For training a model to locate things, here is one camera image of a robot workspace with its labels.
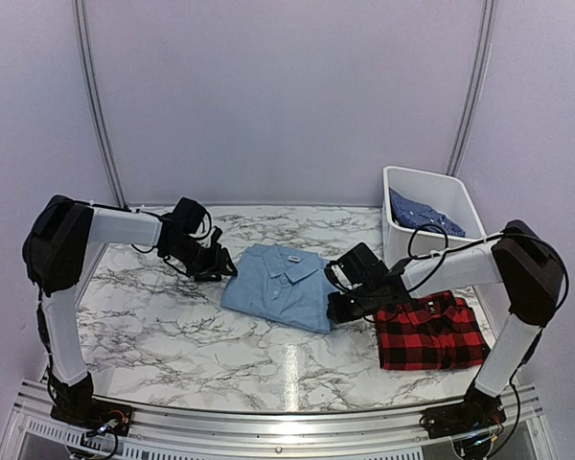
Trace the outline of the red black plaid shirt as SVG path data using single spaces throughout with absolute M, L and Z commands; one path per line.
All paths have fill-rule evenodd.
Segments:
M 449 291 L 379 310 L 373 319 L 383 370 L 467 369 L 491 351 L 473 309 Z

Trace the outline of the light blue long sleeve shirt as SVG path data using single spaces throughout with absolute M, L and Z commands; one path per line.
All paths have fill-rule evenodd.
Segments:
M 253 244 L 237 263 L 238 274 L 224 289 L 220 306 L 292 328 L 327 334 L 328 295 L 334 286 L 314 252 L 282 245 Z

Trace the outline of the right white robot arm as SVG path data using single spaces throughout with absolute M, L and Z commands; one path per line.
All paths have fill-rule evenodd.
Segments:
M 504 292 L 507 312 L 492 349 L 460 402 L 423 412 L 421 424 L 428 430 L 468 430 L 505 421 L 501 394 L 515 386 L 518 370 L 569 292 L 562 256 L 519 219 L 461 246 L 407 251 L 392 266 L 361 242 L 328 262 L 324 273 L 335 289 L 327 315 L 339 324 L 447 290 L 494 286 Z

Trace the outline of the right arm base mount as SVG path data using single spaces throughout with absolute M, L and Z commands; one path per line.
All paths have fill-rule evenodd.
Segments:
M 506 422 L 500 400 L 487 402 L 459 402 L 427 408 L 419 424 L 430 439 L 454 436 L 472 431 L 501 426 Z

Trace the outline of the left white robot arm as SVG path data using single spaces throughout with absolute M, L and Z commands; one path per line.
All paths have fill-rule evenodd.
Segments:
M 101 432 L 126 430 L 128 405 L 94 396 L 76 319 L 78 284 L 89 247 L 129 244 L 156 252 L 197 282 L 218 282 L 238 271 L 219 243 L 222 232 L 197 201 L 182 197 L 168 213 L 120 209 L 55 195 L 23 243 L 27 276 L 38 288 L 36 317 L 48 355 L 47 386 L 53 419 Z

